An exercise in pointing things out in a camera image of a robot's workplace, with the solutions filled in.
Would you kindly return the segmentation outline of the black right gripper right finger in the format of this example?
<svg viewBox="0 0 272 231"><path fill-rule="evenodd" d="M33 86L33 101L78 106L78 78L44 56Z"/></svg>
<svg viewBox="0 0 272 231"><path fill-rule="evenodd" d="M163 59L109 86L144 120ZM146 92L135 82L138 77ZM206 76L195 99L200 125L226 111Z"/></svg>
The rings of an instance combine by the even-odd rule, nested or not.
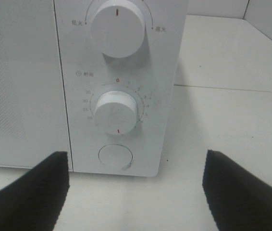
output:
<svg viewBox="0 0 272 231"><path fill-rule="evenodd" d="M272 231L272 186L208 150L202 187L220 231Z"/></svg>

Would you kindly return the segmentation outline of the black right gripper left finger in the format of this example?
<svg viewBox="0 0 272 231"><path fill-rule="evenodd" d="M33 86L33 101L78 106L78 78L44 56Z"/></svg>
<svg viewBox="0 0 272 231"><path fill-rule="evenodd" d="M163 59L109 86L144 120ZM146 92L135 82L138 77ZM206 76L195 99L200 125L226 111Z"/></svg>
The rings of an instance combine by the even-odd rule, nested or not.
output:
<svg viewBox="0 0 272 231"><path fill-rule="evenodd" d="M0 231L51 231L69 190L67 152L54 152L0 190Z"/></svg>

